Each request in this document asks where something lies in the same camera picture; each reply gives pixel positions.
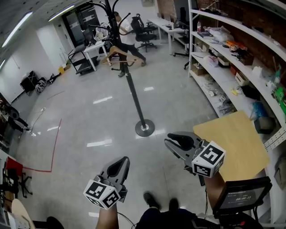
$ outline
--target red tape line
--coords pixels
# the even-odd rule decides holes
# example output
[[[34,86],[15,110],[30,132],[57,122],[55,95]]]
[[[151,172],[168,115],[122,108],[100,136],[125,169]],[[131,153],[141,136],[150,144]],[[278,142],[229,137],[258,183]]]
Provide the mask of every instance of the red tape line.
[[[50,170],[35,170],[35,169],[32,169],[32,168],[28,168],[28,167],[25,167],[23,166],[23,169],[26,169],[26,170],[33,170],[33,171],[37,171],[37,172],[41,172],[41,173],[51,173],[52,170],[53,170],[53,163],[54,163],[54,155],[55,155],[55,146],[57,144],[57,139],[58,139],[58,134],[59,134],[59,129],[61,127],[61,123],[62,123],[62,119],[60,120],[59,122],[59,128],[58,128],[58,132],[57,132],[57,135],[55,137],[55,144],[54,144],[54,150],[53,150],[53,157],[52,157],[52,164],[50,166]]]

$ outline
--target glossy floor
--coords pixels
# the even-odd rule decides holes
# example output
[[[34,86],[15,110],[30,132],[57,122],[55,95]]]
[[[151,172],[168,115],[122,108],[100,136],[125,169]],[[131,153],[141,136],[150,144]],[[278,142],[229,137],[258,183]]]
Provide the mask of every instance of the glossy floor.
[[[173,46],[183,52],[181,46]],[[55,216],[65,228],[95,228],[97,218],[92,216],[99,208],[82,192],[105,163],[119,156],[128,156],[131,165],[125,182],[128,194],[118,211],[133,222],[147,209],[144,191],[154,193],[163,210],[177,197],[186,209],[204,212],[204,188],[166,149],[164,138],[171,131],[192,131],[194,125],[215,119],[215,112],[183,69],[187,58],[169,55],[167,44],[141,52],[148,65],[134,64],[130,72],[144,117],[156,126],[150,137],[136,135],[139,117],[126,78],[118,78],[119,72],[108,65],[100,64],[85,76],[70,68],[39,95],[28,122],[40,117],[31,135],[21,137],[16,155],[26,167],[49,171],[55,150],[51,173],[27,170],[34,194],[21,200],[33,220]],[[119,222],[120,228],[131,227],[121,217]]]

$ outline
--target person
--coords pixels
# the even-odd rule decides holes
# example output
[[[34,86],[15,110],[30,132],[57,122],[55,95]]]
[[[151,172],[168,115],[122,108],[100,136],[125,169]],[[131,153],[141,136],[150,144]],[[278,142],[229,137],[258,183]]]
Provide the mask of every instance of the person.
[[[18,130],[23,133],[24,130],[29,131],[31,129],[28,123],[19,117],[19,112],[14,107],[7,106],[2,100],[0,100],[0,114],[14,130]],[[20,127],[14,120],[22,123],[25,128],[23,129]]]
[[[120,17],[118,12],[114,12],[115,15],[115,19],[117,21],[117,24],[119,25],[119,23],[121,22],[122,18]],[[132,30],[131,25],[129,23],[129,21],[127,19],[125,19],[119,28],[119,32],[121,34],[126,34],[128,32],[130,32]],[[122,36],[120,35],[120,39],[122,42],[122,47],[121,50],[124,52],[131,52],[132,55],[142,59],[144,62],[141,64],[142,67],[144,67],[146,65],[146,58],[140,53],[138,52],[137,48],[135,48],[135,37],[132,33]],[[120,63],[120,69],[121,69],[121,73],[119,73],[119,77],[121,78],[122,76],[125,75],[125,70],[123,67],[123,64]]]
[[[206,184],[206,191],[208,194],[210,206],[213,208],[219,199],[223,190],[225,182],[217,172],[212,178],[204,177]],[[149,209],[142,215],[136,229],[157,229],[157,228],[178,228],[178,229],[192,229],[192,220],[198,226],[212,227],[215,224],[199,219],[194,213],[185,209],[179,208],[177,199],[173,198],[169,202],[169,211],[160,212],[160,205],[157,203],[155,197],[150,192],[145,192],[143,198]],[[109,210],[100,209],[99,219],[96,229],[118,229],[117,206],[112,206]]]

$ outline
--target ceiling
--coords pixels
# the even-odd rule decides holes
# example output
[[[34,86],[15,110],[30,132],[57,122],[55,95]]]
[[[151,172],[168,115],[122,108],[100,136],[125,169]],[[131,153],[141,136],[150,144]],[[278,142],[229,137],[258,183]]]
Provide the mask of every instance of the ceiling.
[[[0,63],[10,56],[15,42],[19,40],[18,38],[21,37],[27,25],[43,27],[49,23],[48,19],[52,15],[72,4],[78,6],[86,1],[88,0],[0,0]],[[15,25],[30,11],[33,11],[30,18],[2,48],[2,44]]]

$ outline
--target red chair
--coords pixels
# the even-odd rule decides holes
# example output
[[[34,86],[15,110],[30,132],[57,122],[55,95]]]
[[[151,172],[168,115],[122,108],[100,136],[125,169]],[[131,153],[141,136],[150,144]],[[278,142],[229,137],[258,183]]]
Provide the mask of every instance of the red chair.
[[[26,187],[26,182],[27,180],[30,178],[32,179],[32,177],[26,177],[24,179],[24,176],[26,176],[26,173],[23,173],[23,165],[20,164],[19,162],[13,160],[12,158],[8,157],[7,161],[6,161],[6,170],[8,171],[8,175],[9,175],[9,171],[14,170],[16,171],[16,175],[18,177],[21,177],[21,182],[19,182],[19,184],[21,185],[21,189],[22,189],[22,194],[24,198],[27,198],[27,196],[24,194],[24,190],[26,190],[29,194],[33,194],[32,192],[28,191],[27,187]]]

